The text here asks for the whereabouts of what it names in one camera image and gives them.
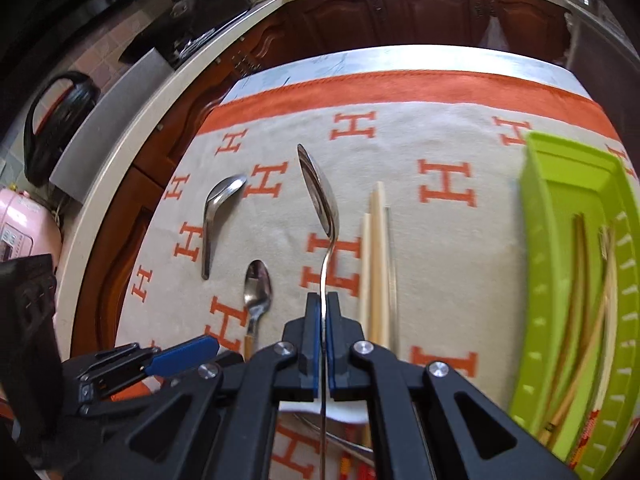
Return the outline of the steel fork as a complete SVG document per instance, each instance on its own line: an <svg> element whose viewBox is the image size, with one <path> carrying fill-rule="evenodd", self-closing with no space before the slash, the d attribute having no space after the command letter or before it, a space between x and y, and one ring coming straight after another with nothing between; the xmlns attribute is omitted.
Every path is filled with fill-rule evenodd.
<svg viewBox="0 0 640 480"><path fill-rule="evenodd" d="M308 417L305 417L302 413L294 412L293 416L301 422L306 428L314 431L316 434L321 434L321 428L314 424ZM337 436L336 434L331 434L328 432L326 434L326 438L333 444L335 444L342 451L351 455L352 457L358 458L360 462L373 467L374 466L374 454L370 448L363 446L361 444L346 440L342 437Z"/></svg>

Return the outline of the black gas stove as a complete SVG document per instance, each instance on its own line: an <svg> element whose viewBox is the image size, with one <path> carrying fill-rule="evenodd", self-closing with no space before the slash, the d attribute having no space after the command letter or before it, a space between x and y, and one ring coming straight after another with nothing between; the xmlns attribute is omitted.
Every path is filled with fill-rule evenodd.
<svg viewBox="0 0 640 480"><path fill-rule="evenodd" d="M177 67L251 7L250 0L171 0L168 8L131 40L119 62L132 65L154 50Z"/></svg>

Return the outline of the orange beige H-pattern cloth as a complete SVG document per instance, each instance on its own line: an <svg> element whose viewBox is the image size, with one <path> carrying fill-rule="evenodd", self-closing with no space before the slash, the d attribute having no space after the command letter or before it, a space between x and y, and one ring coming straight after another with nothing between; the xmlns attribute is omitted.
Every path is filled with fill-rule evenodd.
<svg viewBox="0 0 640 480"><path fill-rule="evenodd" d="M320 283L356 315L362 218L382 181L399 275L399 356L444 360L509 411L528 305L520 177L532 132L610 152L638 185L595 102L533 81L387 72L248 90L209 115L169 179L117 341L169 347L207 334L242 350L242 281L255 259L274 287L261 346L279 339ZM247 184L204 281L206 196L234 174Z"/></svg>

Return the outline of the green plastic utensil tray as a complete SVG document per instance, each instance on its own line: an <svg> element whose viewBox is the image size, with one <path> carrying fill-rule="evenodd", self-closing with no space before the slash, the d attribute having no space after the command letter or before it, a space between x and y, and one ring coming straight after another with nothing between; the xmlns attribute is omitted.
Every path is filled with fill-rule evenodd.
<svg viewBox="0 0 640 480"><path fill-rule="evenodd" d="M639 188L612 153L532 132L520 191L528 305L509 413L600 479L638 424Z"/></svg>

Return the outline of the dark bamboo chopstick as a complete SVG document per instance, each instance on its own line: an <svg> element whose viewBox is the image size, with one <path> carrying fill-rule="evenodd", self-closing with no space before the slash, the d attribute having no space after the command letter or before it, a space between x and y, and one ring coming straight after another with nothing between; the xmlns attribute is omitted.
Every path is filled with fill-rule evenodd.
<svg viewBox="0 0 640 480"><path fill-rule="evenodd" d="M544 431L549 417L561 404L579 356L586 346L584 331L589 316L589 262L586 222L583 214L576 214L573 219L573 242L572 282L568 295L566 324L558 362L555 365L551 399L544 415L544 426L540 432Z"/></svg>
<svg viewBox="0 0 640 480"><path fill-rule="evenodd" d="M552 394L557 393L560 400L557 404L548 406L544 415L546 423L538 432L538 440L546 448L553 448L575 400L582 376L585 375L589 362L600 344L603 330L612 325L608 321L608 315L612 310L611 296L616 287L616 278L612 271L615 264L613 234L614 231L609 226L602 226L600 229L603 271L600 290L592 302L589 296L590 271L585 218L582 214L574 218L574 274L568 304L570 320L565 330L551 391Z"/></svg>

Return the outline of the light wooden chopstick red end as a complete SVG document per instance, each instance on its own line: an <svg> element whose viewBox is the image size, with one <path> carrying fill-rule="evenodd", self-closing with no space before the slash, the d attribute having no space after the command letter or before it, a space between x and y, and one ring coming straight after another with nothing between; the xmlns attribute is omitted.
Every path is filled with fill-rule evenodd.
<svg viewBox="0 0 640 480"><path fill-rule="evenodd" d="M614 256L615 268L614 278L615 285L611 297L610 308L605 315L604 330L600 339L601 354L600 354L600 368L599 368L599 381L596 395L591 403L589 416L586 419L586 424L582 430L582 434L579 437L576 448L573 455L570 456L568 464L570 468L575 469L586 452L587 444L594 433L598 417L602 411L605 393L608 390L608 383L610 382L614 353L615 353L615 338L617 330L617 270L616 270L616 256Z"/></svg>

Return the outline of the pale chopstick red spiral end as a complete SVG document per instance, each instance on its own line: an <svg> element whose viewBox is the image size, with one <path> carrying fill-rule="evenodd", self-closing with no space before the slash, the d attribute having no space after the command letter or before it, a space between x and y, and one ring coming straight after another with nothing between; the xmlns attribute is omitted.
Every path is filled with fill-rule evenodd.
<svg viewBox="0 0 640 480"><path fill-rule="evenodd" d="M390 285L385 190L375 183L371 196L371 318L370 336L375 344L390 346Z"/></svg>

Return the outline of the bent-handle steel spoon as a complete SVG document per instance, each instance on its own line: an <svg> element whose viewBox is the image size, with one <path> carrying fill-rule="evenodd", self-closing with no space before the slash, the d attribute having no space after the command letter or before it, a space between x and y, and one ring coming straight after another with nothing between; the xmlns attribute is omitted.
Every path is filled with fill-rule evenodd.
<svg viewBox="0 0 640 480"><path fill-rule="evenodd" d="M201 276L204 281L210 277L217 238L224 218L239 201L247 184L246 174L225 177L208 192L203 212L203 249Z"/></svg>

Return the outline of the small spoon wooden handle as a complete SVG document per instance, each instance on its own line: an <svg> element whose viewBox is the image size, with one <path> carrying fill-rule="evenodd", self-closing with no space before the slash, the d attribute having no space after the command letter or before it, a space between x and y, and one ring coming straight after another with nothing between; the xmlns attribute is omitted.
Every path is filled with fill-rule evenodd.
<svg viewBox="0 0 640 480"><path fill-rule="evenodd" d="M272 286L267 266L262 260L253 260L247 267L243 292L248 321L244 337L244 359L253 356L258 338L259 320L269 311Z"/></svg>

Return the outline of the black kettle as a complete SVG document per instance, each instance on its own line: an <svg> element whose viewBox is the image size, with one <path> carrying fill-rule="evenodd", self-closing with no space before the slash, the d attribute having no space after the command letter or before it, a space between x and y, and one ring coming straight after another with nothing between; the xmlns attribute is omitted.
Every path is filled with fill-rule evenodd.
<svg viewBox="0 0 640 480"><path fill-rule="evenodd" d="M70 86L48 109L37 129L34 116L38 103L60 80ZM30 104L23 132L24 174L26 180L41 188L51 174L66 146L96 106L101 90L93 79L78 70L69 70L52 77Z"/></svg>

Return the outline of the pink appliance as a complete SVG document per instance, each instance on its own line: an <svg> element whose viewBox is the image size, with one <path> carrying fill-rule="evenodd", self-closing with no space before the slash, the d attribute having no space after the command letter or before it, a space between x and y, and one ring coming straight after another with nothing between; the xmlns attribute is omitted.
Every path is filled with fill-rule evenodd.
<svg viewBox="0 0 640 480"><path fill-rule="evenodd" d="M33 255L49 254L58 266L62 236L52 214L27 194L2 188L1 261Z"/></svg>

